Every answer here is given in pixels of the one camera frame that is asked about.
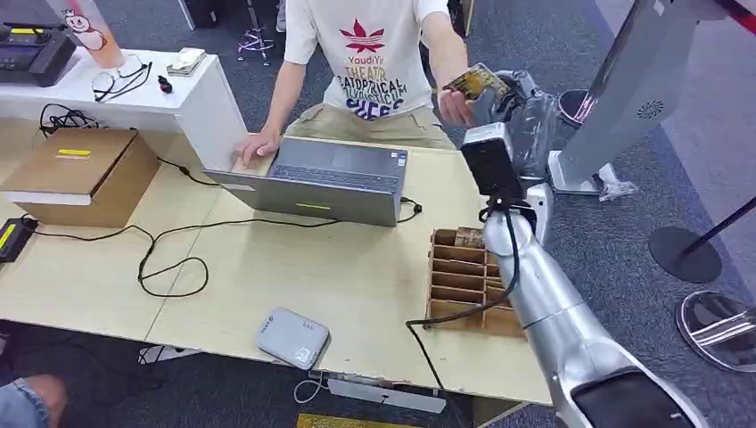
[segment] white power bank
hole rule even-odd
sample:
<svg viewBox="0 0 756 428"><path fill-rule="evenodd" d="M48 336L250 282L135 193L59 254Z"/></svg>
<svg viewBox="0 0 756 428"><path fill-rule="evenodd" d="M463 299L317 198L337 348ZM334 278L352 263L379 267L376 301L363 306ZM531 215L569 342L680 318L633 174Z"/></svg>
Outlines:
<svg viewBox="0 0 756 428"><path fill-rule="evenodd" d="M289 309L276 308L258 332L260 350L292 366L309 370L328 340L328 329Z"/></svg>

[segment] wooden card holder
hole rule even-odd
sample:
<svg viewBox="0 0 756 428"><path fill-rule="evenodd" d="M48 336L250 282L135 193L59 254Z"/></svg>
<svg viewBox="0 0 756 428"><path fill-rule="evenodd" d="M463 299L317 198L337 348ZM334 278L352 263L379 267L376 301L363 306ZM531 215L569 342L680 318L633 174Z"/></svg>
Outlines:
<svg viewBox="0 0 756 428"><path fill-rule="evenodd" d="M455 238L456 230L433 231L429 252L428 318L479 307L497 299L504 291L496 257L481 248L457 247ZM484 313L434 327L524 337L508 300Z"/></svg>

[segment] laptop keyboard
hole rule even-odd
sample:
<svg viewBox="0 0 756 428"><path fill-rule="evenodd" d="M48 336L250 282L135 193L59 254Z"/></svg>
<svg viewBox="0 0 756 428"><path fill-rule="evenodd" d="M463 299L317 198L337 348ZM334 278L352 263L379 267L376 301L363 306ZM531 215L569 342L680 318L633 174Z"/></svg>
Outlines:
<svg viewBox="0 0 756 428"><path fill-rule="evenodd" d="M292 167L288 165L276 165L267 176L319 185L338 185L352 189L389 193L395 193L399 187L399 179L395 177L371 176L368 174Z"/></svg>

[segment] person's hand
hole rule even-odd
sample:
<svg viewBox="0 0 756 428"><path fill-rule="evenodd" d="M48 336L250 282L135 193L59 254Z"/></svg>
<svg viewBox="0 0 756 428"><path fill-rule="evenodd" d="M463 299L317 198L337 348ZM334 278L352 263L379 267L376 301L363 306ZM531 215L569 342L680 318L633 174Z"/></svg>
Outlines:
<svg viewBox="0 0 756 428"><path fill-rule="evenodd" d="M267 156L278 150L281 134L263 128L258 134L249 134L236 145L236 155L249 165L252 159Z"/></svg>
<svg viewBox="0 0 756 428"><path fill-rule="evenodd" d="M464 99L459 91L443 89L439 92L439 111L445 121L459 127L466 125L475 126L475 117L470 108L470 102Z"/></svg>

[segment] yellow label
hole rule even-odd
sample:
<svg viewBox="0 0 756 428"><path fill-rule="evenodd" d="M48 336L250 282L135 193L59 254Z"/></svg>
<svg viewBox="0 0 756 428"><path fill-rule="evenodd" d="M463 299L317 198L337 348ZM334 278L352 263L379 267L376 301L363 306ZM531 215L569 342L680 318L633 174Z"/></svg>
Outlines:
<svg viewBox="0 0 756 428"><path fill-rule="evenodd" d="M297 428L417 428L410 425L384 424L381 422L358 421L345 417L310 415L300 413Z"/></svg>
<svg viewBox="0 0 756 428"><path fill-rule="evenodd" d="M60 154L69 154L71 156L89 156L90 151L88 150L72 150L72 149L60 149L58 151Z"/></svg>
<svg viewBox="0 0 756 428"><path fill-rule="evenodd" d="M0 249L3 248L3 245L5 245L5 241L8 240L8 238L11 237L11 234L13 233L13 229L16 228L16 225L10 225L7 229L5 229L5 232L3 232L3 236L0 236Z"/></svg>
<svg viewBox="0 0 756 428"><path fill-rule="evenodd" d="M34 29L12 29L11 33L13 34L34 34Z"/></svg>
<svg viewBox="0 0 756 428"><path fill-rule="evenodd" d="M302 207L302 208L315 208L316 210L330 210L331 209L331 207L324 207L322 205L312 205L310 203L298 203L297 206Z"/></svg>

